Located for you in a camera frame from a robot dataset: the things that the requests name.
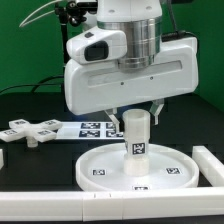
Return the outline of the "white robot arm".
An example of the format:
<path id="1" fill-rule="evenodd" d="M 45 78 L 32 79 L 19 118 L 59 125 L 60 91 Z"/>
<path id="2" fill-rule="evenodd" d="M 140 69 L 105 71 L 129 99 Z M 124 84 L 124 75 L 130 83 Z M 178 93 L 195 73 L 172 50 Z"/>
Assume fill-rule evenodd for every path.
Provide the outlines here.
<path id="1" fill-rule="evenodd" d="M 160 0 L 98 0 L 97 24 L 67 42 L 64 86 L 75 115 L 104 111 L 114 124 L 119 107 L 164 99 L 198 85 L 197 39 L 164 42 Z"/>

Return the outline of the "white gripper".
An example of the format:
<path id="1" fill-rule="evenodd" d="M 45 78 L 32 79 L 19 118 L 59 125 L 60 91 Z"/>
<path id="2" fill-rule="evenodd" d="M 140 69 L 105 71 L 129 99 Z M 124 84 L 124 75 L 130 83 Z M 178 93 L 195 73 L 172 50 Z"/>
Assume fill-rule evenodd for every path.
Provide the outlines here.
<path id="1" fill-rule="evenodd" d="M 153 124 L 159 123 L 164 100 L 194 91 L 198 85 L 197 39 L 164 42 L 154 63 L 138 70 L 122 71 L 115 61 L 81 65 L 67 63 L 65 99 L 75 115 L 105 111 L 120 132 L 118 107 L 152 101 Z"/>

